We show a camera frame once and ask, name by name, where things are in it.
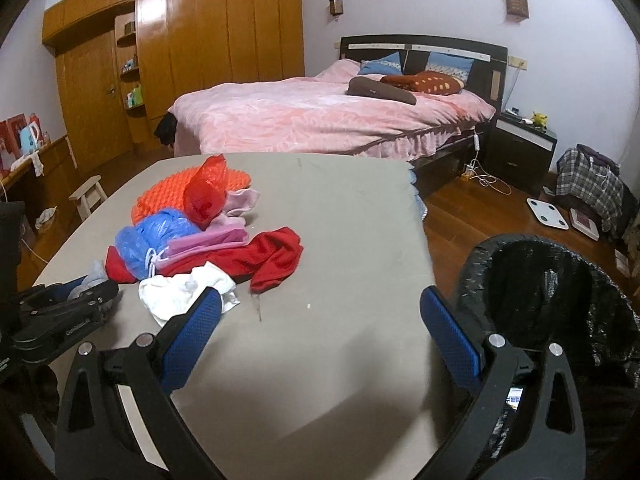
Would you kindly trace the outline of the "white cloth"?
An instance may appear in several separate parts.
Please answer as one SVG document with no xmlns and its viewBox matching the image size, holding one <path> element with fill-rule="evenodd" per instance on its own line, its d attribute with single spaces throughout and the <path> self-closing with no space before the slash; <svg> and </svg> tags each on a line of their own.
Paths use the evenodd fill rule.
<svg viewBox="0 0 640 480">
<path fill-rule="evenodd" d="M 241 303 L 236 296 L 235 281 L 210 262 L 197 266 L 189 273 L 169 278 L 156 274 L 139 284 L 138 294 L 143 307 L 163 327 L 173 316 L 188 312 L 207 287 L 215 289 L 220 295 L 222 313 Z"/>
</svg>

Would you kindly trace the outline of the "blue plastic bag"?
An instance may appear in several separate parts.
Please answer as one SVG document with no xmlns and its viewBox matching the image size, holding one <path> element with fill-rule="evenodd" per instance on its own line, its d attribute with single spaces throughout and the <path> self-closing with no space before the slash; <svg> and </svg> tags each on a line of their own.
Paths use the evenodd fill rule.
<svg viewBox="0 0 640 480">
<path fill-rule="evenodd" d="M 199 232 L 201 229 L 183 212 L 165 208 L 135 226 L 122 228 L 115 236 L 115 249 L 130 274 L 144 280 L 149 275 L 152 259 L 160 256 L 171 240 Z"/>
</svg>

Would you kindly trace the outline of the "red cloth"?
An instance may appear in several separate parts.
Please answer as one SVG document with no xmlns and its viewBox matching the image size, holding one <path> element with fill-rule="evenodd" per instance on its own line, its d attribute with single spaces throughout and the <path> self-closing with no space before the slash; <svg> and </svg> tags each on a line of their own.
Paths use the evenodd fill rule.
<svg viewBox="0 0 640 480">
<path fill-rule="evenodd" d="M 189 273 L 206 262 L 213 263 L 237 282 L 248 281 L 250 290 L 255 294 L 265 292 L 280 285 L 296 270 L 303 253 L 300 237 L 293 230 L 283 228 L 261 232 L 253 237 L 245 246 L 221 250 L 212 250 L 191 257 L 186 257 L 167 268 L 149 274 L 174 276 Z M 132 284 L 137 280 L 126 269 L 122 258 L 115 249 L 115 243 L 107 249 L 105 258 L 106 275 L 117 283 Z"/>
</svg>

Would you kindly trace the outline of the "red plastic bag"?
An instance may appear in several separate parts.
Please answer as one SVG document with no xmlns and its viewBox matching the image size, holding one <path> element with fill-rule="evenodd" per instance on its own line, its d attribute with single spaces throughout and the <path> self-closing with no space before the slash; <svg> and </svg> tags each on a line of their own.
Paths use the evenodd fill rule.
<svg viewBox="0 0 640 480">
<path fill-rule="evenodd" d="M 212 155 L 198 168 L 183 192 L 183 211 L 201 230 L 221 213 L 227 199 L 229 169 L 224 155 Z"/>
</svg>

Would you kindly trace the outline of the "black lined trash bin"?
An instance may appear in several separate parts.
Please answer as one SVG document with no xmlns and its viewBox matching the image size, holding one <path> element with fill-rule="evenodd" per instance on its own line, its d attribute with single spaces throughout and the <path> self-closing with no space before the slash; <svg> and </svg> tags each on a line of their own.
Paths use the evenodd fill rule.
<svg viewBox="0 0 640 480">
<path fill-rule="evenodd" d="M 548 238 L 501 234 L 476 245 L 454 307 L 530 353 L 570 367 L 589 479 L 639 475 L 639 318 L 596 264 Z"/>
</svg>

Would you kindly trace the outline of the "small white stool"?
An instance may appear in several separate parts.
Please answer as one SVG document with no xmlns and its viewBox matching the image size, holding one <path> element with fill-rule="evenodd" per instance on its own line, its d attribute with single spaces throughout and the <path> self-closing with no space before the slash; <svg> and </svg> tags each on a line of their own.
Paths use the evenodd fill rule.
<svg viewBox="0 0 640 480">
<path fill-rule="evenodd" d="M 86 221 L 92 212 L 107 200 L 107 195 L 101 185 L 101 176 L 92 176 L 68 196 L 79 214 L 81 222 Z"/>
</svg>

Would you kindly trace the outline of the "wooden side desk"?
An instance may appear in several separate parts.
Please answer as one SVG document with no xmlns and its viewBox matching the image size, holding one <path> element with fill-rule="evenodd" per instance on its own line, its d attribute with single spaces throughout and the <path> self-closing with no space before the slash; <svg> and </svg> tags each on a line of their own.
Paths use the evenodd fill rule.
<svg viewBox="0 0 640 480">
<path fill-rule="evenodd" d="M 79 226 L 79 216 L 70 194 L 80 185 L 80 174 L 66 136 L 46 146 L 39 158 L 43 164 L 40 177 L 36 176 L 32 162 L 28 162 L 2 180 L 2 200 L 4 192 L 8 192 L 9 200 L 23 202 L 28 222 L 27 232 L 23 235 L 27 246 L 20 240 L 19 290 L 35 283 L 47 262 Z"/>
</svg>

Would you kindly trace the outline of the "white bathroom scale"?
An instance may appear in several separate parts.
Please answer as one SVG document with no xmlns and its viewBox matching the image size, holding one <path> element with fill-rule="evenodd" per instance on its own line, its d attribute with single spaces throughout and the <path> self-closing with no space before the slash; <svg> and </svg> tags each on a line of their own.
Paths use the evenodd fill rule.
<svg viewBox="0 0 640 480">
<path fill-rule="evenodd" d="M 552 203 L 536 200 L 536 198 L 528 198 L 526 204 L 536 220 L 543 226 L 562 231 L 567 231 L 570 228 L 559 209 Z"/>
</svg>

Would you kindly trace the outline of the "yellow plush toy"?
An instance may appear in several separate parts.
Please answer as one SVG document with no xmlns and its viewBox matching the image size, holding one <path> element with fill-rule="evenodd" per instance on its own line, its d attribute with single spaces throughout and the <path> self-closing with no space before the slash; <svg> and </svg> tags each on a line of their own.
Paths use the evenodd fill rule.
<svg viewBox="0 0 640 480">
<path fill-rule="evenodd" d="M 545 115 L 545 114 L 533 112 L 532 122 L 536 127 L 547 128 L 548 127 L 548 116 Z"/>
</svg>

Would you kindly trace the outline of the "bed with pink cover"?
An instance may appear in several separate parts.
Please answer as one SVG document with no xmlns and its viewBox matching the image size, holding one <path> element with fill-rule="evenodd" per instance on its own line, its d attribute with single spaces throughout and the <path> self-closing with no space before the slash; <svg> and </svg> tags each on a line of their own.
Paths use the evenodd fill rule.
<svg viewBox="0 0 640 480">
<path fill-rule="evenodd" d="M 487 124 L 495 107 L 462 89 L 412 104 L 351 96 L 360 66 L 343 58 L 313 77 L 225 82 L 169 107 L 178 156 L 231 153 L 355 155 L 415 162 Z"/>
</svg>

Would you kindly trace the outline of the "black bed headboard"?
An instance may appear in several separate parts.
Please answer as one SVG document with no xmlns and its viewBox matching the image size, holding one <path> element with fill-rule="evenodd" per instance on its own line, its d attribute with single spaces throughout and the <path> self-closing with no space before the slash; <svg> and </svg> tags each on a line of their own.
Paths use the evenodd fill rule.
<svg viewBox="0 0 640 480">
<path fill-rule="evenodd" d="M 472 61 L 466 88 L 494 107 L 502 102 L 506 85 L 506 47 L 484 42 L 425 35 L 360 35 L 340 41 L 340 58 L 370 61 L 398 52 L 405 74 L 422 72 L 433 54 Z"/>
</svg>

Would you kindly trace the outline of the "brown cushion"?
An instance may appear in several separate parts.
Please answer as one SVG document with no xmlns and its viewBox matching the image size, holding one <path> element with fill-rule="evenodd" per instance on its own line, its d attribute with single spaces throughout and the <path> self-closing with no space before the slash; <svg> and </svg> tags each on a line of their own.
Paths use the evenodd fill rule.
<svg viewBox="0 0 640 480">
<path fill-rule="evenodd" d="M 416 97 L 411 92 L 361 76 L 354 77 L 349 81 L 346 94 L 348 96 L 361 96 L 362 98 L 416 105 Z"/>
</svg>

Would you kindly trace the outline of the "right blue pillow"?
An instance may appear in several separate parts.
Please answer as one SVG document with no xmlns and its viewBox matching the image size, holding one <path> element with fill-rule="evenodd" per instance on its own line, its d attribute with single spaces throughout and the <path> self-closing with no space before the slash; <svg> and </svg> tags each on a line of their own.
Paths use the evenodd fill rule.
<svg viewBox="0 0 640 480">
<path fill-rule="evenodd" d="M 431 52 L 428 56 L 425 70 L 449 75 L 465 84 L 469 79 L 473 64 L 474 58 Z"/>
</svg>

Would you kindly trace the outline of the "left blue pillow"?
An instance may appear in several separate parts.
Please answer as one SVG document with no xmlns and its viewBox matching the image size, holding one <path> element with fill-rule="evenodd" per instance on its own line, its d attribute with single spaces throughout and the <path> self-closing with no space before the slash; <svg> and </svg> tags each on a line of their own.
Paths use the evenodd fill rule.
<svg viewBox="0 0 640 480">
<path fill-rule="evenodd" d="M 401 76 L 402 66 L 399 52 L 377 58 L 376 60 L 365 60 L 360 64 L 359 75 L 383 75 Z"/>
</svg>

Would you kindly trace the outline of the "right wall lamp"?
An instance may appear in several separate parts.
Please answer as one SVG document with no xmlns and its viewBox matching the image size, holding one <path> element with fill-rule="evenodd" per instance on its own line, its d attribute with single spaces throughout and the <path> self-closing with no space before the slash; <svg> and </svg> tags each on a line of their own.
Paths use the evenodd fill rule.
<svg viewBox="0 0 640 480">
<path fill-rule="evenodd" d="M 524 21 L 529 19 L 528 0 L 504 0 L 506 16 L 512 20 Z"/>
</svg>

